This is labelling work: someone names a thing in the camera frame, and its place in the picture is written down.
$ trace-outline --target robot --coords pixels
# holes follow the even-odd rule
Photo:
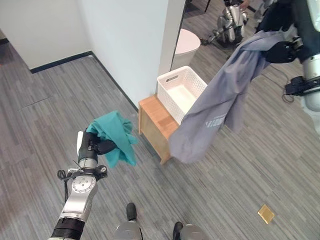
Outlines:
[[[108,176],[107,167],[98,164],[98,155],[104,155],[116,144],[111,140],[101,141],[97,134],[79,131],[77,136],[78,166],[71,168],[68,174],[58,171],[58,177],[65,182],[65,204],[58,222],[48,240],[80,240],[94,195],[98,191],[97,182]],[[73,179],[71,194],[68,196],[67,181]],[[115,240],[143,240],[137,223],[137,210],[134,203],[126,206],[127,221],[116,229]],[[205,233],[195,225],[185,227],[177,222],[173,231],[174,240],[209,240]]]
[[[237,46],[245,36],[245,25],[248,22],[248,13],[238,5],[238,1],[224,0],[225,8],[218,17],[217,29],[212,30],[213,35],[202,39],[203,45],[211,44],[216,40],[222,47]]]
[[[287,95],[301,96],[304,111],[313,119],[320,134],[320,3],[318,0],[277,0],[265,12],[258,31],[288,31],[292,26],[297,35],[278,42],[262,55],[270,63],[290,63],[296,58],[303,65],[304,76],[297,76],[285,86]],[[107,177],[107,167],[98,165],[98,155],[116,147],[113,141],[101,141],[93,133],[78,134],[78,166],[69,173],[58,172],[61,180],[73,180],[71,194],[65,191],[65,205],[49,240],[79,240],[88,219],[98,181]],[[142,240],[133,204],[127,207],[128,221],[115,233],[116,240]],[[200,227],[177,222],[174,240],[207,240]]]

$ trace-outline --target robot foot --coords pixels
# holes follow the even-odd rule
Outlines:
[[[133,202],[130,202],[126,206],[126,217],[127,217],[128,221],[136,221],[137,220],[136,205]]]
[[[180,232],[182,230],[182,228],[184,227],[183,223],[180,221],[177,221],[174,224],[174,228],[173,228],[173,240],[180,240]]]

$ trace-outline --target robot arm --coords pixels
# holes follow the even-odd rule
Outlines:
[[[304,76],[293,78],[285,87],[286,94],[301,96],[302,107],[320,134],[320,2],[278,0],[266,11],[257,32],[287,31],[292,24],[297,29],[297,37],[277,43],[264,56],[270,63],[300,60]]]
[[[71,194],[67,198],[58,222],[49,240],[79,240],[88,219],[98,180],[107,177],[107,167],[98,164],[98,155],[116,147],[113,141],[100,141],[97,134],[79,132],[77,139],[78,166],[69,169],[62,180],[73,179]]]

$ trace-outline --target small yellow card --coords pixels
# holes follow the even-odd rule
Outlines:
[[[265,204],[260,208],[258,214],[265,221],[266,224],[269,224],[275,216],[275,214]]]

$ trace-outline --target clothing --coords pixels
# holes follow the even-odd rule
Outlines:
[[[269,65],[260,51],[283,40],[280,32],[261,31],[237,47],[170,136],[171,156],[183,163],[202,160],[224,123],[241,129],[249,84]]]
[[[123,118],[118,111],[96,118],[86,131],[97,134],[102,141],[112,140],[116,144],[116,148],[105,155],[109,167],[113,168],[118,160],[136,165],[135,152],[131,144],[136,144],[138,140],[131,135],[132,123]]]

